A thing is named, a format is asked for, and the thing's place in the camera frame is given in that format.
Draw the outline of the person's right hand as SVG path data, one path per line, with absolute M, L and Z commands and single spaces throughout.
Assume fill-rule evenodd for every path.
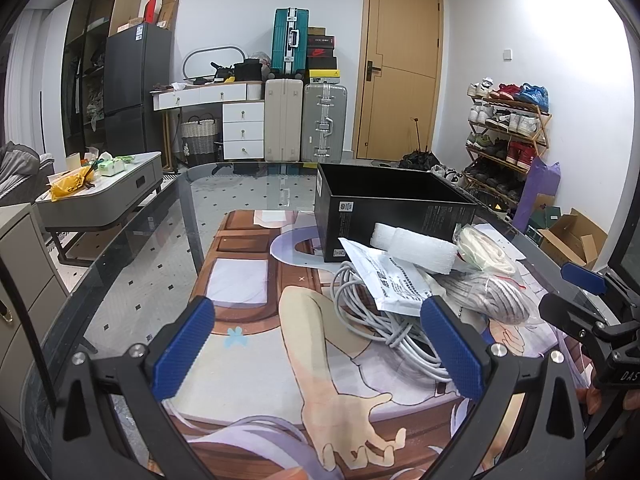
M 603 404 L 602 393 L 593 384 L 590 384 L 588 388 L 577 388 L 576 394 L 578 401 L 587 405 L 589 415 L 594 415 L 600 410 Z M 623 408 L 626 411 L 634 411 L 640 408 L 639 390 L 630 390 L 626 393 Z

